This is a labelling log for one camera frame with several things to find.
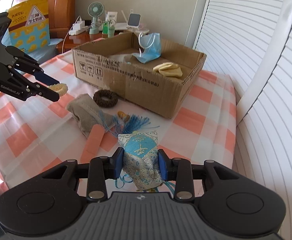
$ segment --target yellow book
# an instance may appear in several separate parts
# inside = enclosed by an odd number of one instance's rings
[[[12,45],[28,53],[50,44],[48,0],[26,0],[10,9]]]

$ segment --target white tube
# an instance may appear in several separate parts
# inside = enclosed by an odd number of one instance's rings
[[[117,13],[118,12],[108,12],[107,17],[108,21],[110,22],[110,27],[114,26],[117,22]]]

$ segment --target brown hair tie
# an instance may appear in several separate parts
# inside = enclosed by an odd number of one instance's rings
[[[100,107],[109,108],[117,104],[118,96],[113,91],[101,89],[94,93],[94,101]]]

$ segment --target mask ear loop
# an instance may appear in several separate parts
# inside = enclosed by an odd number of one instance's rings
[[[143,33],[140,32],[139,35],[138,35],[139,46],[141,46],[143,49],[148,49],[148,48],[150,48],[150,47],[153,45],[153,43],[155,42],[155,35],[153,36],[153,41],[152,41],[152,43],[151,43],[149,46],[147,46],[147,47],[144,47],[144,46],[141,44],[141,37],[142,37],[142,36],[143,36]],[[142,56],[142,50],[139,49],[139,57],[141,57],[141,56]]]

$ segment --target pillow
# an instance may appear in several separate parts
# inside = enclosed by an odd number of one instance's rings
[[[157,152],[157,132],[119,134],[118,142],[124,148],[123,170],[133,179],[138,191],[163,183]]]

